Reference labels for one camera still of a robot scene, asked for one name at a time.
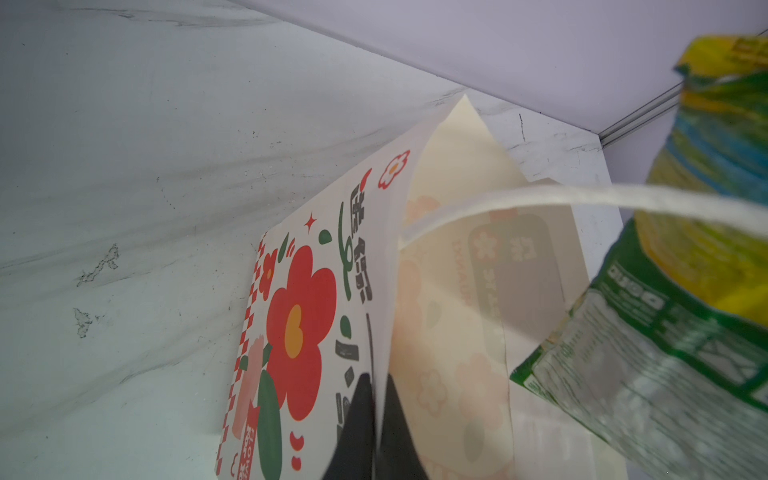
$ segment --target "paper bag handle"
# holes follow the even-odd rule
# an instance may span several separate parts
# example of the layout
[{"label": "paper bag handle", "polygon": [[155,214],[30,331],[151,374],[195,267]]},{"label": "paper bag handle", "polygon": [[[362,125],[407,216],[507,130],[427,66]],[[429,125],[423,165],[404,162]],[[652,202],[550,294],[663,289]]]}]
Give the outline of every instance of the paper bag handle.
[{"label": "paper bag handle", "polygon": [[655,214],[688,217],[708,223],[719,223],[768,240],[768,207],[735,197],[702,194],[658,185],[531,185],[488,192],[460,204],[440,207],[403,229],[399,249],[406,248],[411,242],[447,223],[472,215],[516,207],[577,204],[611,205]]}]

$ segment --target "small red flower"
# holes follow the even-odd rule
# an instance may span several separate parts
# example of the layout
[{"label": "small red flower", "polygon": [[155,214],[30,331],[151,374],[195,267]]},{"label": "small red flower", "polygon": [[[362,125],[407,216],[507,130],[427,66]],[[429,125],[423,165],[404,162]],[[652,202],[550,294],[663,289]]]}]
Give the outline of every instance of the small red flower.
[{"label": "small red flower", "polygon": [[275,276],[275,262],[277,261],[277,248],[272,253],[268,253],[264,257],[264,275],[261,276],[259,282],[259,291],[264,294],[264,299],[270,295],[270,287],[272,286],[272,277]]},{"label": "small red flower", "polygon": [[312,249],[296,251],[286,288],[272,296],[266,313],[266,337],[272,346],[266,365],[277,390],[280,407],[304,420],[317,400],[323,359],[318,344],[331,330],[336,315],[336,278],[321,268],[312,273]]},{"label": "small red flower", "polygon": [[394,157],[389,164],[387,164],[384,173],[379,178],[379,188],[386,190],[386,188],[395,180],[395,177],[402,171],[408,164],[408,156],[411,154],[410,150],[406,150],[397,157]]}]

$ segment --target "paper bag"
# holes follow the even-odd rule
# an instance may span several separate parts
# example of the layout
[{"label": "paper bag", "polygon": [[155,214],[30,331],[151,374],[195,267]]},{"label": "paper bag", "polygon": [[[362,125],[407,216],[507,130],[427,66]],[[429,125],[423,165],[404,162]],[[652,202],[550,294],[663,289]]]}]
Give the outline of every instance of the paper bag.
[{"label": "paper bag", "polygon": [[[480,214],[399,250],[402,228],[440,206],[526,184],[463,97],[266,232],[219,478],[554,478],[532,475],[568,465],[625,478],[579,425],[578,448],[534,442],[531,425],[568,419],[510,396],[509,359],[588,281],[570,208]],[[554,469],[517,458],[516,442]]]}]

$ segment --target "white wall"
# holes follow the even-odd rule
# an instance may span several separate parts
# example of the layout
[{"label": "white wall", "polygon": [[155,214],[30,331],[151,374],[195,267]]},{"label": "white wall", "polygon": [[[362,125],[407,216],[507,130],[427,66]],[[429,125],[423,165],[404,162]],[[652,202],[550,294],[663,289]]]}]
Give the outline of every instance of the white wall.
[{"label": "white wall", "polygon": [[768,28],[768,0],[235,0],[600,132],[680,79],[688,42]]},{"label": "white wall", "polygon": [[[677,108],[669,110],[608,145],[603,149],[608,173],[615,184],[642,184],[645,182],[654,158],[661,150],[674,123]],[[621,209],[621,219],[626,222],[632,212]]]}]

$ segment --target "pink flower print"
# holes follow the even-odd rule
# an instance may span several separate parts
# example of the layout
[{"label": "pink flower print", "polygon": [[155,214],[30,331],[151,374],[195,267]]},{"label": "pink flower print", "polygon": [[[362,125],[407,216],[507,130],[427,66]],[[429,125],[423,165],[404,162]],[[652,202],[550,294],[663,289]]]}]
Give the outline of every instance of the pink flower print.
[{"label": "pink flower print", "polygon": [[439,416],[442,406],[448,399],[448,390],[442,383],[440,373],[435,369],[429,370],[421,374],[419,381],[421,383],[421,390],[417,397],[419,405],[429,410],[429,414],[433,417]]},{"label": "pink flower print", "polygon": [[509,404],[507,379],[491,370],[488,357],[476,353],[467,363],[456,367],[456,379],[462,387],[458,410],[467,419],[481,419],[487,429],[502,424],[502,406]]},{"label": "pink flower print", "polygon": [[432,351],[423,347],[423,315],[419,306],[422,275],[410,260],[400,262],[395,324],[392,326],[392,352],[389,355],[389,373],[395,384],[412,392],[420,387],[419,370],[429,371],[435,362]]},{"label": "pink flower print", "polygon": [[422,195],[416,200],[408,200],[406,204],[406,225],[416,222],[421,217],[438,208],[440,208],[440,202],[426,195]]}]

